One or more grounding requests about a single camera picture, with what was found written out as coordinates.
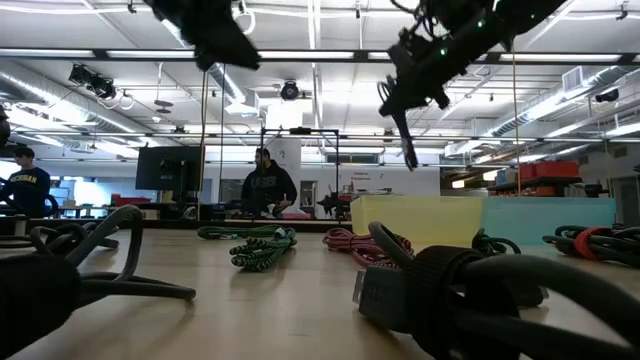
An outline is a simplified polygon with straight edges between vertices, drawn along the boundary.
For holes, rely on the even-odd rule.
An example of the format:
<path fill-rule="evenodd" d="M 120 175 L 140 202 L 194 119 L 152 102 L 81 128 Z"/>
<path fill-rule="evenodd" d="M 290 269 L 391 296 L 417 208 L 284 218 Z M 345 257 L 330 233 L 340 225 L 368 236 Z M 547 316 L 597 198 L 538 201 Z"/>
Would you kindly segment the red storage bins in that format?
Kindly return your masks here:
<path fill-rule="evenodd" d="M 571 161 L 546 161 L 520 165 L 522 180 L 551 178 L 576 178 L 579 176 L 579 165 Z"/>

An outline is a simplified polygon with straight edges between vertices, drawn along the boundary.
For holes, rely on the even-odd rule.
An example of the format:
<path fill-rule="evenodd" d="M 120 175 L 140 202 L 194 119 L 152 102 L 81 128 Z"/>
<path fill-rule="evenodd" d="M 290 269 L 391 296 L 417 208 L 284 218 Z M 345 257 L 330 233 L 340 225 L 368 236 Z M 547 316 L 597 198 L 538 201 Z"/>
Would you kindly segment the person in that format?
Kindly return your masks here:
<path fill-rule="evenodd" d="M 242 185 L 243 211 L 253 215 L 267 212 L 282 218 L 283 212 L 297 200 L 296 186 L 289 173 L 271 158 L 268 149 L 256 149 L 255 164 Z"/>
<path fill-rule="evenodd" d="M 13 155 L 20 170 L 11 174 L 8 183 L 0 188 L 0 198 L 12 196 L 13 202 L 25 210 L 27 216 L 43 217 L 50 192 L 50 174 L 35 165 L 35 152 L 31 148 L 18 147 Z"/>

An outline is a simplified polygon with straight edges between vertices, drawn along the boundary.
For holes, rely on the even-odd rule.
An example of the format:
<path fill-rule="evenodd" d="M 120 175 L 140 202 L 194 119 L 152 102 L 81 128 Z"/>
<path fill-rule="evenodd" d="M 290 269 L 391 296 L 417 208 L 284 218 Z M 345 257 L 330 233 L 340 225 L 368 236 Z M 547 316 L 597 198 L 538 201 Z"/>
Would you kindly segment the black aluminium table frame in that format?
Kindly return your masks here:
<path fill-rule="evenodd" d="M 501 61 L 490 52 L 464 75 L 444 85 L 451 104 L 432 102 L 407 112 L 418 167 L 404 164 L 394 121 L 379 114 L 377 84 L 393 75 L 390 61 L 370 60 L 374 50 L 351 51 L 345 60 L 265 60 L 258 70 L 214 63 L 207 71 L 192 59 L 110 58 L 101 48 L 93 58 L 0 56 L 0 142 L 31 145 L 40 166 L 57 176 L 136 177 L 144 147 L 201 149 L 201 204 L 221 201 L 224 187 L 254 166 L 260 129 L 308 127 L 340 132 L 339 185 L 335 150 L 306 140 L 301 183 L 319 190 L 345 186 L 373 195 L 437 196 L 445 170 L 494 171 L 481 145 L 525 151 L 542 147 L 544 157 L 561 158 L 589 147 L 640 145 L 639 53 L 617 62 Z M 111 78 L 117 94 L 102 100 L 68 80 L 74 64 Z M 284 101 L 286 80 L 300 89 Z M 616 102 L 595 96 L 617 88 Z"/>

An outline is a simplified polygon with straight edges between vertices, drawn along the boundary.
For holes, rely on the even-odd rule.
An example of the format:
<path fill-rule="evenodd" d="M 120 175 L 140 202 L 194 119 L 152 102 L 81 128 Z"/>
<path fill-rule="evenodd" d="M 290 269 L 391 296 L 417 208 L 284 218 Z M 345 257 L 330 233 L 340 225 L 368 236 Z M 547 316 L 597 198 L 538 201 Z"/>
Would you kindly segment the black shelf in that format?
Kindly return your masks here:
<path fill-rule="evenodd" d="M 610 191 L 600 183 L 584 183 L 580 177 L 539 177 L 520 183 L 488 188 L 490 196 L 599 198 Z"/>

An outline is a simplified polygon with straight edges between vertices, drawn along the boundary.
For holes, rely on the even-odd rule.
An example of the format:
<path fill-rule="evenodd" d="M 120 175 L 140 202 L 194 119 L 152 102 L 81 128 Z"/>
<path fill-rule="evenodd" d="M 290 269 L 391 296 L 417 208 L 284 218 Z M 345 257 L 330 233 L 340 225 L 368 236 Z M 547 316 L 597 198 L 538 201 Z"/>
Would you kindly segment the teal plastic bin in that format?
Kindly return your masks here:
<path fill-rule="evenodd" d="M 579 197 L 489 197 L 483 202 L 481 226 L 490 236 L 518 246 L 543 245 L 542 237 L 563 225 L 610 227 L 615 200 Z"/>

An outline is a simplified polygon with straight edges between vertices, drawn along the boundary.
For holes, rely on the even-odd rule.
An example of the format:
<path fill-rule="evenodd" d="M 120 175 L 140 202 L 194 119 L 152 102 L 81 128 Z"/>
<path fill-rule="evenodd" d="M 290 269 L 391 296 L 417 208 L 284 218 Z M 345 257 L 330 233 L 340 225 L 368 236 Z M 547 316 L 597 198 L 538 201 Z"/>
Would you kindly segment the yellow plastic bin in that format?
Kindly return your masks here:
<path fill-rule="evenodd" d="M 378 221 L 413 245 L 469 247 L 481 227 L 483 199 L 423 195 L 366 195 L 350 204 L 352 230 L 369 233 Z"/>

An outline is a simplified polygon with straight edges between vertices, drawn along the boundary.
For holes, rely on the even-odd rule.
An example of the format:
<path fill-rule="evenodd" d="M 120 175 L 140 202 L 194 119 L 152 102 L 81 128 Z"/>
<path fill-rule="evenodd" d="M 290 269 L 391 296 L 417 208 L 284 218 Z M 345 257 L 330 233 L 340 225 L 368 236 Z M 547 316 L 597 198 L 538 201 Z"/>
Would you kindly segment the red box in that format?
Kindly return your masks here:
<path fill-rule="evenodd" d="M 146 197 L 123 197 L 120 194 L 111 194 L 111 205 L 114 207 L 122 207 L 125 205 L 139 205 L 150 203 L 151 199 Z"/>

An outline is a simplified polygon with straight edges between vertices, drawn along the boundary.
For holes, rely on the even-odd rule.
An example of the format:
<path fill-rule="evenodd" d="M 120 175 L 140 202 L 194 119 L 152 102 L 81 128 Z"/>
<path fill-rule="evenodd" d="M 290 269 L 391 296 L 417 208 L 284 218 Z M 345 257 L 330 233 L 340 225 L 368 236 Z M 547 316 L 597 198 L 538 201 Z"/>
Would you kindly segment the black monitor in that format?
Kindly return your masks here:
<path fill-rule="evenodd" d="M 137 158 L 135 187 L 137 190 L 199 191 L 201 171 L 199 147 L 144 147 Z"/>

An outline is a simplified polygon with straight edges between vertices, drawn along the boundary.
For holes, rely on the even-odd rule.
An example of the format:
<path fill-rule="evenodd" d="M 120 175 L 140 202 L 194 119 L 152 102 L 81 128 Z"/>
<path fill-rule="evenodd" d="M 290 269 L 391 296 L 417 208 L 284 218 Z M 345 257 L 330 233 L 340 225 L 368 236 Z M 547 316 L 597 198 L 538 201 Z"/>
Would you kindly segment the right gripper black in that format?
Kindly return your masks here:
<path fill-rule="evenodd" d="M 424 107 L 427 100 L 436 102 L 440 110 L 450 105 L 444 84 L 458 74 L 466 72 L 465 62 L 450 58 L 446 49 L 438 49 L 420 61 L 413 60 L 403 47 L 390 47 L 387 51 L 396 67 L 396 77 L 389 77 L 386 84 L 389 93 L 379 108 L 382 116 L 390 116 L 398 128 L 401 147 L 407 168 L 413 172 L 418 167 L 412 136 L 405 111 Z"/>

